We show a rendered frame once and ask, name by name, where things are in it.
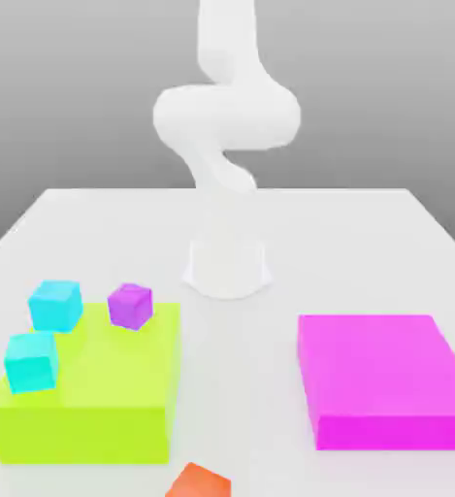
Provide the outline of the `small purple cube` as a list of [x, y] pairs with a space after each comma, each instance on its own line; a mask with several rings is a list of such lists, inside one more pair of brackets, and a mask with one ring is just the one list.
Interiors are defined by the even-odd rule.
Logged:
[[153, 316], [152, 290], [135, 283], [123, 283], [108, 297], [112, 325], [139, 331]]

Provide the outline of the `small cyan cube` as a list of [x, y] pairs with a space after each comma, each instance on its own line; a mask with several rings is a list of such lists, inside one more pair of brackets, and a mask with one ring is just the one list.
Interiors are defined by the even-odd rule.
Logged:
[[83, 311], [80, 284], [44, 280], [29, 297], [28, 306], [35, 331], [69, 333]]
[[4, 366], [13, 394], [55, 389], [59, 364], [54, 334], [35, 331], [12, 336]]

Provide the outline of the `small orange cube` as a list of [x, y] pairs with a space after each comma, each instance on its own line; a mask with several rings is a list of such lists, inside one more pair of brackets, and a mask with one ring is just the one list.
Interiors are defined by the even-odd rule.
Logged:
[[189, 462], [165, 497], [232, 497], [232, 484], [229, 479]]

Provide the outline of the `large lime green box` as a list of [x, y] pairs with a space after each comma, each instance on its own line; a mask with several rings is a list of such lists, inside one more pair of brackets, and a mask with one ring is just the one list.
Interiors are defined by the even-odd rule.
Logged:
[[55, 336], [54, 389], [14, 394], [0, 380], [4, 464], [166, 464], [180, 372], [180, 306], [157, 303], [138, 331], [87, 303]]

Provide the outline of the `large magenta box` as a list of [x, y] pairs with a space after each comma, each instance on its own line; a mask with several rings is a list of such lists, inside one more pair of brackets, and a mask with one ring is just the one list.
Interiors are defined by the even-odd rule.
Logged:
[[318, 450], [455, 450], [455, 353], [429, 315], [300, 315]]

